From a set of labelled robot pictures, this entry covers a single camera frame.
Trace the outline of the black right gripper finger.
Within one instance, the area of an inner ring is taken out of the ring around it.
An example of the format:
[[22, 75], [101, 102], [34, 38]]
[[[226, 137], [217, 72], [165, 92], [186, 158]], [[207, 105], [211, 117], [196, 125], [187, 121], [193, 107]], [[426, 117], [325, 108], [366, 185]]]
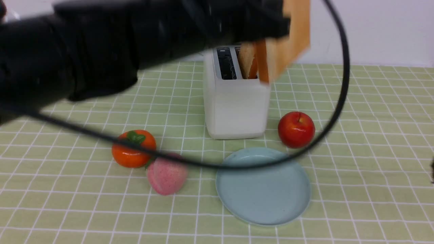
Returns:
[[431, 183], [434, 184], [434, 160], [431, 162]]

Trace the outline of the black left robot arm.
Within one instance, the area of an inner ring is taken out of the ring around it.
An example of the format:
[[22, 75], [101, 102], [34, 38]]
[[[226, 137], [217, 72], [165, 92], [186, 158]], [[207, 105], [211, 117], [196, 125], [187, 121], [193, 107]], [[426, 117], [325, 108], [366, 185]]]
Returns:
[[140, 69], [290, 26], [282, 0], [67, 0], [53, 10], [1, 24], [1, 106], [114, 95]]

